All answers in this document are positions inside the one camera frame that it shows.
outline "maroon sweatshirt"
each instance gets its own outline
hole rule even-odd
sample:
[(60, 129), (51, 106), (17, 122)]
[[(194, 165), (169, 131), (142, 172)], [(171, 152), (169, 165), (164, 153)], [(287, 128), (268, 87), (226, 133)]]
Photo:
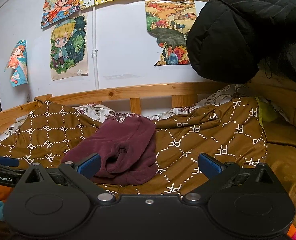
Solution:
[(92, 153), (101, 157), (95, 183), (141, 185), (157, 172), (155, 125), (142, 116), (124, 122), (107, 119), (91, 137), (67, 152), (61, 162), (78, 161)]

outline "wooden bed frame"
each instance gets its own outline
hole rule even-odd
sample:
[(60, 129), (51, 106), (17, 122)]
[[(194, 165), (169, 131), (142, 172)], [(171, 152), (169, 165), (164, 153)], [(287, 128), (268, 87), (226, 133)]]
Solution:
[[(129, 99), (131, 112), (141, 114), (140, 98), (171, 96), (172, 107), (185, 107), (196, 103), (198, 94), (212, 94), (225, 85), (219, 82), (154, 84), (93, 90), (55, 97), (49, 94), (35, 99), (50, 100), (67, 106)], [(268, 79), (262, 72), (259, 72), (247, 86), (255, 90), (258, 95), (278, 104), (284, 110), (290, 122), (296, 126), (296, 84), (294, 82), (276, 76)], [(29, 114), (40, 105), (40, 101), (33, 101), (0, 112), (0, 134), (12, 125), (18, 117)]]

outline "black puffer jacket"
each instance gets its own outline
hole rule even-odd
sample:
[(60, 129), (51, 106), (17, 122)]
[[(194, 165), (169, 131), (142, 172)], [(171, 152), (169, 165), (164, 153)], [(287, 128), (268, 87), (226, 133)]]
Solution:
[(296, 82), (296, 0), (209, 0), (187, 50), (200, 76), (234, 84), (251, 79), (262, 58), (280, 60), (283, 51), (279, 71)]

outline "brown blanket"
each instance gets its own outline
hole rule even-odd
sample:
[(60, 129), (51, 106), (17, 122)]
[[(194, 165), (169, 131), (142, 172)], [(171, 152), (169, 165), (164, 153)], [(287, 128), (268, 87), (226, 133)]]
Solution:
[(0, 156), (18, 158), (18, 169), (27, 169), (34, 162), (54, 168), (100, 125), (72, 107), (47, 101), (27, 117), (19, 130), (0, 142)]
[[(197, 165), (201, 152), (221, 162), (235, 161), (245, 168), (265, 161), (266, 136), (255, 98), (239, 98), (215, 107), (201, 107), (175, 115), (156, 125), (155, 177), (140, 186), (102, 185), (114, 195), (179, 194), (207, 179)], [(0, 155), (20, 160), (21, 169), (33, 162), (57, 167), (67, 151), (94, 133), (101, 123), (75, 109), (46, 102), (31, 114), (20, 130), (0, 142)]]
[(208, 105), (155, 125), (158, 167), (155, 177), (140, 186), (101, 187), (117, 196), (119, 193), (183, 196), (207, 181), (198, 169), (201, 152), (223, 163), (235, 161), (245, 168), (265, 161), (266, 137), (255, 98), (234, 99), (217, 107)]

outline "white pipe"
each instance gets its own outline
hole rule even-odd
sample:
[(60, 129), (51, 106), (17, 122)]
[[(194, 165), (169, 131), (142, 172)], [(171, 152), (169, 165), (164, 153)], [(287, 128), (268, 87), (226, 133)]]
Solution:
[(96, 83), (96, 90), (99, 89), (99, 76), (98, 76), (98, 64), (97, 64), (97, 43), (96, 43), (96, 8), (92, 8), (92, 57), (94, 67), (94, 80)]

